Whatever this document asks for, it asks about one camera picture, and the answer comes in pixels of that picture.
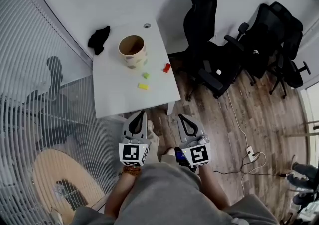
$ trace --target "person's arm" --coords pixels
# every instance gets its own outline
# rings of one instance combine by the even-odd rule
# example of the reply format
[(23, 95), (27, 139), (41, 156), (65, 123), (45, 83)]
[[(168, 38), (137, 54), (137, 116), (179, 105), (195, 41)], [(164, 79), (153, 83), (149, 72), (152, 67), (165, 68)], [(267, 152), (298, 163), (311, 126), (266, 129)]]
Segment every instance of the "person's arm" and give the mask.
[(229, 207), (228, 198), (218, 183), (209, 165), (199, 167), (199, 176), (201, 179), (201, 190), (203, 194), (213, 202), (216, 207), (223, 210)]
[(136, 177), (123, 173), (105, 203), (104, 214), (117, 218), (121, 205), (134, 185)]

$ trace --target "yellow block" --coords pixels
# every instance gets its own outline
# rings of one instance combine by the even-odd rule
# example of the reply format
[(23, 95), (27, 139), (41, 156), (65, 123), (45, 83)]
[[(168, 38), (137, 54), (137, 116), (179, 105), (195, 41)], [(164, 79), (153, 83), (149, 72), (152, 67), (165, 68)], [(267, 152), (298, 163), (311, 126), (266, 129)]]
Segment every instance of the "yellow block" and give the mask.
[(141, 88), (141, 89), (144, 89), (144, 90), (148, 90), (149, 89), (149, 86), (147, 84), (141, 84), (139, 83), (138, 84), (138, 87)]

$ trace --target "green block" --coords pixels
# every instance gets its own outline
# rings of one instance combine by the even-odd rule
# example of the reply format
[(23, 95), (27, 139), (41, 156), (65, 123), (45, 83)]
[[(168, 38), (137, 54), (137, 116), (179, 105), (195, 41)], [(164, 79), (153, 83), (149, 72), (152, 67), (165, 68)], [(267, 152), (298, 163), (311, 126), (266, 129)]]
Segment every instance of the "green block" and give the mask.
[(150, 74), (149, 73), (143, 73), (143, 77), (145, 78), (145, 79), (147, 79), (148, 77), (150, 76)]

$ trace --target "bracelet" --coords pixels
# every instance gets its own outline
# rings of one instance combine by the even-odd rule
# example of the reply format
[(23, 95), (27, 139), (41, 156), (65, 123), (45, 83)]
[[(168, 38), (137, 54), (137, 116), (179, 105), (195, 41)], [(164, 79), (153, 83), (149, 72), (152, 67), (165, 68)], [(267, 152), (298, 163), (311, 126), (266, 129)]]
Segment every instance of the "bracelet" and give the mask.
[(141, 172), (140, 167), (134, 167), (134, 166), (124, 166), (123, 167), (123, 173), (128, 173), (133, 176), (138, 176)]

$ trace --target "red block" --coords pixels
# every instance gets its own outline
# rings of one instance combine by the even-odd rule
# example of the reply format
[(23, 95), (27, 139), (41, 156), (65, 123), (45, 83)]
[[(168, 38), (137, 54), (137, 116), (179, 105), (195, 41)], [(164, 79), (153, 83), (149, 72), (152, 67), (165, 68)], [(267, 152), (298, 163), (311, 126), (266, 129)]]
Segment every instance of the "red block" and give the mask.
[(163, 69), (163, 71), (164, 71), (165, 73), (168, 73), (169, 70), (170, 70), (170, 63), (166, 63), (166, 66), (165, 66), (165, 68)]

